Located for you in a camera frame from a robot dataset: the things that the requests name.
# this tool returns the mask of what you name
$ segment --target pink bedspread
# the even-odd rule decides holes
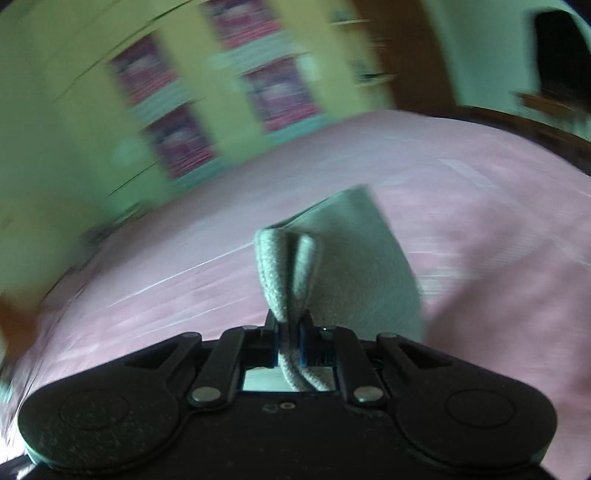
[[[262,324],[255,230],[354,184],[371,186],[408,255],[424,293],[426,341],[545,392],[560,419],[545,465],[585,479],[591,179],[512,134],[402,112],[294,141],[111,237],[48,299],[56,311],[18,371],[0,460],[22,452],[12,419],[26,392],[180,332],[213,339]]]

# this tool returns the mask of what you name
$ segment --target gray towel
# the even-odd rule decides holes
[[[352,329],[374,340],[421,340],[420,298],[408,261],[364,187],[338,193],[256,233],[259,276],[280,328],[279,365],[299,391],[329,390],[325,372],[300,366],[298,322]]]

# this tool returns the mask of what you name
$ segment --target screw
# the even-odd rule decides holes
[[[282,401],[279,404],[279,408],[281,410],[293,410],[296,407],[296,404],[293,403],[292,401]]]
[[[199,403],[209,403],[221,396],[222,392],[214,387],[199,387],[191,392],[191,398]]]
[[[322,328],[318,333],[320,334],[320,338],[328,342],[332,342],[335,339],[334,329]]]
[[[361,403],[378,401],[384,396],[384,391],[378,387],[359,387],[353,392],[353,396]]]

